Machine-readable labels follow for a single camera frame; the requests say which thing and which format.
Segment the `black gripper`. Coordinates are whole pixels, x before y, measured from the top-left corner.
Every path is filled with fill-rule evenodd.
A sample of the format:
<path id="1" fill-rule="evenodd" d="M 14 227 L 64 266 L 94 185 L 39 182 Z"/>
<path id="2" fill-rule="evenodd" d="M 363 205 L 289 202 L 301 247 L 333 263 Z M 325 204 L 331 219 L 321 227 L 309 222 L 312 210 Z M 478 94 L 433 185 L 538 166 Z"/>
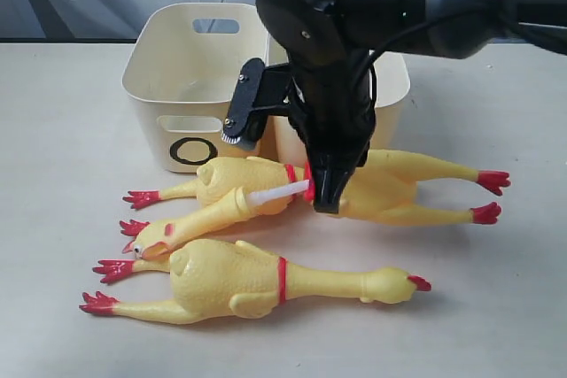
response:
<path id="1" fill-rule="evenodd" d="M 260 20 L 285 49 L 304 101 L 298 121 L 313 180 L 313 207 L 338 213 L 353 173 L 366 164 L 376 121 L 369 92 L 353 88 L 366 53 L 347 38 L 332 0 L 256 0 Z"/>

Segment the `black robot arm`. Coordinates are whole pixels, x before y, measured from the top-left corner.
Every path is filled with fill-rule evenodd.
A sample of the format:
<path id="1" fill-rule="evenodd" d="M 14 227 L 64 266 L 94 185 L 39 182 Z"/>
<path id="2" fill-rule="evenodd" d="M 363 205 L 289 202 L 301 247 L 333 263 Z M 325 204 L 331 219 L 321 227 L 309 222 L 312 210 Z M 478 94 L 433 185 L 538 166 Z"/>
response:
<path id="1" fill-rule="evenodd" d="M 493 39 L 566 51 L 566 0 L 256 0 L 285 49 L 291 122 L 314 178 L 314 207 L 338 211 L 376 125 L 369 70 L 386 53 L 468 58 Z"/>

